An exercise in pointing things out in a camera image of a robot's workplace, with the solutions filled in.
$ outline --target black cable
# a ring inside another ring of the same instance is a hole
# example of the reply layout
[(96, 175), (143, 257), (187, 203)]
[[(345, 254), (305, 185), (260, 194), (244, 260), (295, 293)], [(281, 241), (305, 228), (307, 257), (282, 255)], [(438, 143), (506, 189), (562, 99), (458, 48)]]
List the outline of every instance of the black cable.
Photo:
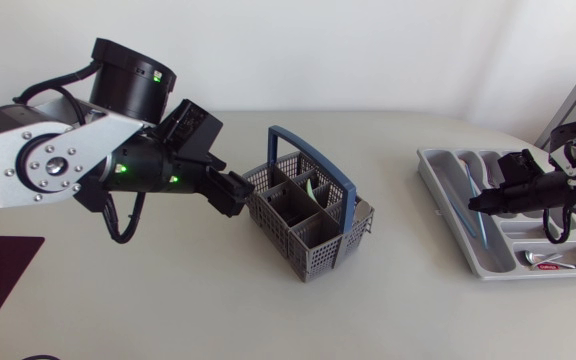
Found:
[(76, 71), (72, 74), (59, 76), (54, 79), (46, 80), (40, 82), (39, 84), (35, 84), (26, 89), (21, 95), (12, 98), (12, 101), (15, 104), (26, 105), (28, 104), (28, 100), (30, 100), (33, 96), (39, 94), (40, 92), (46, 91), (48, 89), (53, 89), (56, 87), (62, 87), (74, 83), (75, 81), (87, 78), (88, 76), (96, 73), (97, 70), (101, 68), (101, 65), (102, 64), (100, 62), (93, 61), (90, 64), (88, 64), (88, 66), (86, 66), (85, 68)]
[(82, 125), (82, 126), (86, 125), (86, 119), (84, 117), (84, 112), (81, 110), (81, 105), (79, 104), (77, 99), (75, 99), (75, 97), (72, 96), (70, 91), (68, 91), (62, 87), (54, 87), (54, 88), (51, 88), (51, 90), (55, 90), (55, 91), (61, 93), (61, 95), (63, 95), (64, 98), (70, 103), (70, 105), (72, 106), (72, 109), (75, 110), (75, 116), (77, 117), (77, 122), (79, 123), (79, 125)]
[(124, 230), (123, 233), (119, 232), (119, 219), (117, 218), (117, 209), (115, 208), (115, 202), (112, 199), (112, 195), (108, 194), (106, 199), (106, 205), (104, 206), (103, 216), (106, 222), (106, 227), (110, 233), (110, 237), (119, 244), (125, 244), (135, 235), (137, 230), (137, 225), (139, 224), (139, 216), (141, 215), (141, 210), (144, 206), (144, 200), (146, 199), (146, 193), (138, 192), (137, 197), (135, 197), (135, 205), (132, 209), (132, 215), (130, 215), (130, 222)]
[(556, 239), (554, 236), (552, 236), (552, 233), (550, 232), (550, 228), (549, 228), (549, 223), (550, 223), (550, 209), (546, 208), (544, 209), (544, 217), (543, 217), (543, 221), (544, 221), (544, 232), (546, 233), (546, 237), (548, 238), (548, 240), (553, 243), (553, 244), (563, 244), (564, 242), (566, 242), (566, 240), (568, 240), (568, 236), (570, 236), (570, 223), (572, 221), (572, 208), (568, 207), (568, 206), (564, 206), (562, 209), (562, 217), (563, 217), (563, 231), (561, 232), (561, 235), (559, 236), (559, 239)]

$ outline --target black cylindrical motor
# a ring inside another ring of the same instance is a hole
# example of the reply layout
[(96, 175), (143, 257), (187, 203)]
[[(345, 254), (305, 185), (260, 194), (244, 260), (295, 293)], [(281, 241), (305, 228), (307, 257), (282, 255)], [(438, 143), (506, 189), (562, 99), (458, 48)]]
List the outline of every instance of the black cylindrical motor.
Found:
[(102, 63), (90, 102), (134, 119), (159, 124), (177, 76), (136, 51), (97, 39), (92, 58)]

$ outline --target gray plastic basket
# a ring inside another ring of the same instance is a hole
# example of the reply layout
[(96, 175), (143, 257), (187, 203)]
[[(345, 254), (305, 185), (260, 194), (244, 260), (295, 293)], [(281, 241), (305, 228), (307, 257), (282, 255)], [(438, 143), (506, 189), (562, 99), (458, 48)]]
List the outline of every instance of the gray plastic basket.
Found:
[[(301, 151), (277, 159), (278, 137)], [(255, 185), (247, 201), (250, 216), (304, 282), (341, 264), (370, 232), (374, 209), (368, 205), (369, 211), (354, 216), (363, 200), (352, 182), (279, 126), (268, 130), (268, 162), (243, 177)], [(306, 192), (308, 179), (316, 201)]]

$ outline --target spoon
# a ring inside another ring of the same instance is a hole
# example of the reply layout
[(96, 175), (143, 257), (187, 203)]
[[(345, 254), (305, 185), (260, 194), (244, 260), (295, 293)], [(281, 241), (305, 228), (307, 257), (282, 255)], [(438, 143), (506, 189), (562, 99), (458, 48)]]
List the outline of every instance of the spoon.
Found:
[(536, 269), (540, 264), (544, 264), (544, 263), (559, 265), (559, 266), (567, 268), (567, 269), (576, 269), (576, 265), (574, 265), (574, 264), (566, 264), (563, 262), (554, 261), (556, 259), (561, 258), (563, 256), (561, 254), (554, 253), (554, 254), (551, 254), (551, 255), (546, 256), (544, 258), (545, 255), (535, 254), (535, 253), (532, 253), (528, 250), (525, 250), (524, 256), (526, 257), (526, 260), (532, 265), (530, 267), (531, 270)]
[(537, 256), (537, 254), (533, 253), (532, 251), (524, 250), (524, 256), (526, 257), (526, 260), (528, 260), (530, 265), (532, 265), (530, 267), (530, 269), (534, 270), (537, 268), (537, 265), (543, 264), (545, 262), (551, 262), (553, 260), (557, 260), (557, 259), (561, 258), (563, 255), (554, 253), (554, 254), (550, 254), (550, 255), (546, 256), (545, 258), (541, 258), (541, 257)]

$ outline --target green led light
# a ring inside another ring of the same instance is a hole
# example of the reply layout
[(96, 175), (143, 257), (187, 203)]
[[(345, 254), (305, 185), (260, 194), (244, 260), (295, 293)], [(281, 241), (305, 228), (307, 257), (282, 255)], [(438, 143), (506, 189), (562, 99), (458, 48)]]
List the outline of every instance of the green led light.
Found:
[(122, 164), (117, 164), (115, 165), (115, 173), (120, 174), (120, 173), (125, 173), (126, 171), (128, 171), (128, 168), (125, 167)]

